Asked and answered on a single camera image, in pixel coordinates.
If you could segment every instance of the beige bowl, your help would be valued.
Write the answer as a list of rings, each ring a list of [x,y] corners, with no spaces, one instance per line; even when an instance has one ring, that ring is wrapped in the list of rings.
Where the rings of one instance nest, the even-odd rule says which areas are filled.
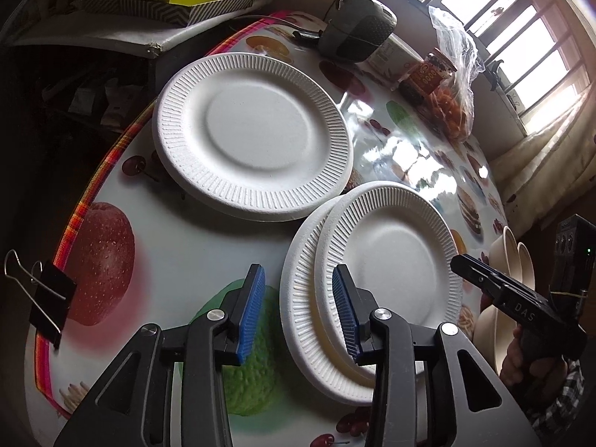
[[[509,227],[495,240],[489,249],[492,268],[522,281],[522,264],[517,251],[516,238]],[[507,348],[513,340],[516,322],[495,306],[489,306],[478,316],[472,342],[497,374],[501,371]]]
[[[497,374],[501,372],[515,327],[516,322],[495,306],[487,307],[476,321],[472,343]]]
[[[488,252],[488,261],[493,269],[522,281],[522,263],[517,252],[517,241],[509,227],[495,240]]]
[[[534,265],[532,264],[532,258],[527,247],[522,242],[519,242],[517,245],[517,253],[520,256],[521,283],[534,291],[536,289]]]

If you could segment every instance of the metal pivot screw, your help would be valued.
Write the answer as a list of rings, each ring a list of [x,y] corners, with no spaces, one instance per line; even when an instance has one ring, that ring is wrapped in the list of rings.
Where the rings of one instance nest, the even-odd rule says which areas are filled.
[[[374,317],[384,321],[385,319],[389,319],[391,317],[391,311],[385,309],[384,307],[379,307],[378,309],[374,310]]]
[[[446,322],[445,324],[441,325],[441,331],[443,331],[443,333],[445,333],[447,336],[455,336],[458,332],[458,327],[452,322]]]
[[[157,326],[154,324],[145,324],[141,328],[141,334],[143,334],[144,336],[153,336],[156,333],[157,333]]]
[[[221,309],[212,309],[207,313],[207,319],[210,321],[219,321],[220,319],[223,319],[224,316],[225,312]]]

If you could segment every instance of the curtain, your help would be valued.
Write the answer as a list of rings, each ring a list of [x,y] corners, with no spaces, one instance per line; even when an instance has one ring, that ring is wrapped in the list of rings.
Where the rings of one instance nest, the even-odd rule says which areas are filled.
[[[489,164],[517,237],[596,185],[595,111],[591,85],[561,116]]]

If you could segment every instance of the plate rim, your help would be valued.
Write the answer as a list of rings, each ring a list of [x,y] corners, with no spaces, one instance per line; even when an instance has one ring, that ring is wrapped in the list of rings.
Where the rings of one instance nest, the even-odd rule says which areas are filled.
[[[218,66],[224,66],[225,69],[251,68],[263,72],[277,70],[276,75],[292,82],[313,99],[329,127],[330,144],[323,168],[308,182],[292,189],[259,190],[254,186],[232,183],[218,176],[216,169],[208,168],[197,159],[193,160],[193,181],[183,167],[175,163],[176,155],[168,149],[166,134],[171,133],[170,144],[175,143],[178,148],[188,149],[181,137],[181,124],[176,122],[176,117],[182,112],[184,99],[192,86],[222,70],[215,68]],[[199,70],[207,75],[199,76]],[[228,215],[260,222],[284,222],[308,216],[319,205],[343,191],[354,162],[352,140],[345,118],[329,94],[314,79],[297,68],[250,52],[210,55],[179,70],[158,97],[154,111],[153,140],[164,167],[187,193]]]
[[[314,265],[318,236],[323,229],[323,224],[329,213],[342,198],[332,198],[323,205],[320,205],[302,223],[292,239],[281,271],[281,280],[279,283],[279,316],[288,350],[300,372],[311,384],[321,393],[336,401],[356,406],[366,406],[370,405],[373,401],[374,388],[363,385],[355,379],[348,377],[329,358],[329,355],[318,339],[317,331],[312,326],[313,311],[311,306],[302,306],[306,312],[306,317],[301,318],[304,321],[302,332],[303,334],[312,334],[314,340],[306,344],[301,343],[297,329],[294,327],[294,321],[296,319],[296,309],[294,309],[293,305],[294,294],[296,292],[298,294],[304,294],[306,288],[310,289],[310,294],[314,294]],[[304,279],[303,276],[300,277],[298,275],[300,272],[297,270],[299,267],[308,268],[309,264],[311,265],[310,286],[299,282],[307,279]],[[309,295],[308,299],[314,301],[314,296]],[[317,367],[314,367],[313,362],[308,360],[307,354],[317,355],[319,352],[321,356],[317,357]],[[370,383],[370,379],[359,374],[359,372],[355,372],[355,375],[360,376],[363,382]],[[345,382],[341,390],[339,386],[340,382]]]
[[[430,210],[430,212],[434,214],[436,219],[438,219],[438,225],[442,229],[441,233],[445,237],[444,240],[448,242],[447,249],[449,251],[448,256],[446,257],[447,270],[449,275],[449,296],[447,300],[445,318],[443,318],[443,321],[457,322],[463,298],[462,279],[457,274],[453,273],[451,268],[449,267],[449,262],[451,261],[451,258],[457,255],[455,241],[453,239],[453,236],[451,235],[451,232],[449,231],[449,227],[446,224],[445,219],[436,210],[432,203],[430,203],[428,200],[423,198],[418,192],[406,185],[402,185],[401,183],[397,182],[381,180],[359,185],[353,190],[350,190],[346,195],[344,195],[341,202],[338,203],[327,216],[327,220],[325,221],[317,245],[314,276],[315,300],[317,303],[319,315],[321,317],[321,322],[323,323],[323,328],[327,333],[327,337],[329,338],[330,343],[336,349],[336,352],[338,352],[338,354],[341,355],[345,362],[349,364],[354,370],[358,368],[364,371],[364,373],[366,375],[369,375],[371,378],[374,377],[374,368],[363,368],[354,364],[354,360],[352,359],[352,357],[350,357],[346,349],[343,334],[341,332],[341,325],[339,323],[339,319],[337,318],[337,313],[335,313],[335,301],[333,300],[333,296],[329,300],[327,298],[327,289],[332,286],[330,278],[331,275],[327,274],[327,261],[329,259],[330,245],[334,237],[333,232],[337,227],[339,220],[344,215],[346,209],[354,202],[354,200],[356,200],[361,195],[366,194],[369,191],[382,188],[397,188],[405,192],[406,194],[411,194],[413,197],[415,197],[415,199],[420,200],[425,206],[429,207],[428,209]]]

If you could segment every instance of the cable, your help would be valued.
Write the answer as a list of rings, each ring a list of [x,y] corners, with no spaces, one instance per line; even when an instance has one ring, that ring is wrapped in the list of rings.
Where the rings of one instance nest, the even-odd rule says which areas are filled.
[[[307,30],[306,28],[302,28],[301,26],[298,25],[294,25],[293,23],[290,23],[282,18],[277,18],[275,16],[268,16],[268,15],[240,15],[240,16],[236,16],[234,18],[231,18],[230,21],[232,20],[240,20],[241,18],[269,18],[272,20],[277,20],[278,22],[283,23],[284,25],[288,25],[291,26],[291,28],[294,28],[296,30],[299,30],[301,32],[307,32],[307,33],[316,33],[312,30]]]

